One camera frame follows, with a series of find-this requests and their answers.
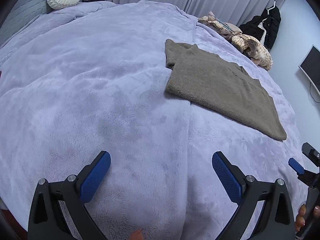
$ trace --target bed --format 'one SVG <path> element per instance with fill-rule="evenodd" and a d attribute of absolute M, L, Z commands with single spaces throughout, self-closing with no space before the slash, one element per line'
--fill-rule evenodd
<path fill-rule="evenodd" d="M 287 140 L 166 94 L 166 39 L 196 43 L 259 79 Z M 236 204 L 212 169 L 216 151 L 244 174 L 283 178 L 295 215 L 306 199 L 287 164 L 302 163 L 301 143 L 279 86 L 174 5 L 101 1 L 41 14 L 2 44 L 0 70 L 0 197 L 26 230 L 38 180 L 77 174 L 101 150 L 111 154 L 111 168 L 86 207 L 108 239 L 137 229 L 148 239 L 217 237 Z"/>

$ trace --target white monitor frame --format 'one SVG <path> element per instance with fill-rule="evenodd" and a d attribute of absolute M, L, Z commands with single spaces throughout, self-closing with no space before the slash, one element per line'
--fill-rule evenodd
<path fill-rule="evenodd" d="M 315 45 L 312 45 L 311 48 L 309 49 L 308 53 L 306 54 L 306 56 L 304 57 L 304 59 L 302 60 L 301 64 L 304 62 L 304 60 L 307 58 L 307 56 L 309 55 L 311 49 L 315 47 L 317 50 L 320 51 L 320 49 L 318 49 Z M 314 82 L 311 80 L 311 78 L 308 76 L 308 74 L 303 70 L 303 68 L 301 67 L 301 64 L 299 65 L 299 68 L 303 71 L 303 73 L 307 76 L 307 78 L 310 80 L 311 84 L 313 84 L 313 87 L 316 89 L 316 91 L 318 92 L 319 96 L 320 96 L 320 91 L 318 90 L 318 88 L 316 87 L 316 85 L 314 84 Z"/>

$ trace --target black jacket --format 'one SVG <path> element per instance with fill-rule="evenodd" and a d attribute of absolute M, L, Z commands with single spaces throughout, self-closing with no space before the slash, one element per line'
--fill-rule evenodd
<path fill-rule="evenodd" d="M 258 25 L 264 19 L 266 20 L 263 22 L 263 27 L 267 31 L 264 46 L 271 49 L 277 38 L 279 24 L 281 21 L 280 11 L 277 6 L 269 11 L 269 15 L 267 9 L 264 9 L 261 16 L 253 17 L 251 21 L 240 25 L 239 28 L 242 30 L 243 34 L 247 34 L 261 40 L 264 31 L 260 29 Z"/>

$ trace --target blue rubber tip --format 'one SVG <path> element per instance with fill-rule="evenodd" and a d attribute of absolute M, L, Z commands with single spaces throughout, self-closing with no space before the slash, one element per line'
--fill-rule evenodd
<path fill-rule="evenodd" d="M 212 167 L 220 179 L 225 191 L 233 203 L 240 205 L 241 186 L 217 153 L 212 156 Z"/>
<path fill-rule="evenodd" d="M 289 159 L 289 166 L 293 168 L 298 175 L 304 174 L 304 168 L 294 158 Z"/>
<path fill-rule="evenodd" d="M 87 178 L 80 187 L 80 200 L 82 203 L 89 202 L 97 191 L 100 182 L 109 170 L 111 165 L 111 156 L 105 152 L 95 167 L 91 170 Z"/>

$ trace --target gray headboard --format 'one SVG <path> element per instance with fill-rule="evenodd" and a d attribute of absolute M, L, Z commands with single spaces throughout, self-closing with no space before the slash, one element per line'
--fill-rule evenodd
<path fill-rule="evenodd" d="M 0 28 L 0 45 L 34 17 L 51 11 L 47 0 L 18 0 Z"/>

